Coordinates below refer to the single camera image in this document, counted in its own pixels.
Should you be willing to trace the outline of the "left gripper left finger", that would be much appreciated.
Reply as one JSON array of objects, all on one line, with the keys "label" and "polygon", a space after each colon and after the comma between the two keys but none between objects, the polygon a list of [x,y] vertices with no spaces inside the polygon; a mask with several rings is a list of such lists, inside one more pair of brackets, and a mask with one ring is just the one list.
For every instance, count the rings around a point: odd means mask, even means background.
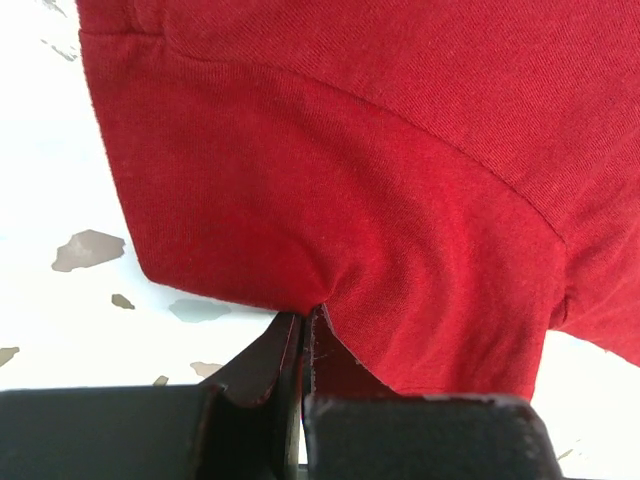
[{"label": "left gripper left finger", "polygon": [[196,385],[11,390],[5,479],[294,479],[302,321],[279,314]]}]

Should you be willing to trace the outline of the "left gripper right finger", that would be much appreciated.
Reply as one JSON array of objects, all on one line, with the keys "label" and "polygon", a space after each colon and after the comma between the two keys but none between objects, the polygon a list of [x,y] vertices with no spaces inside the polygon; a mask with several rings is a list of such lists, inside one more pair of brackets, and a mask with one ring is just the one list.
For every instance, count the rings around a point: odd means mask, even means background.
[{"label": "left gripper right finger", "polygon": [[312,479],[560,479],[547,429],[505,395],[401,396],[334,336],[306,326],[303,425]]}]

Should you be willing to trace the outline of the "dark red t shirt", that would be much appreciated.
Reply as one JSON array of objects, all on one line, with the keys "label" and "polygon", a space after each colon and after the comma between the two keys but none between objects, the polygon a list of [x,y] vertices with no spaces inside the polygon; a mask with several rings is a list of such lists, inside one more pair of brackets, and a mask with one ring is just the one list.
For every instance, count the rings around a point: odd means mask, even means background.
[{"label": "dark red t shirt", "polygon": [[558,330],[639,360],[635,1],[81,1],[153,282],[328,309],[402,394],[530,398]]}]

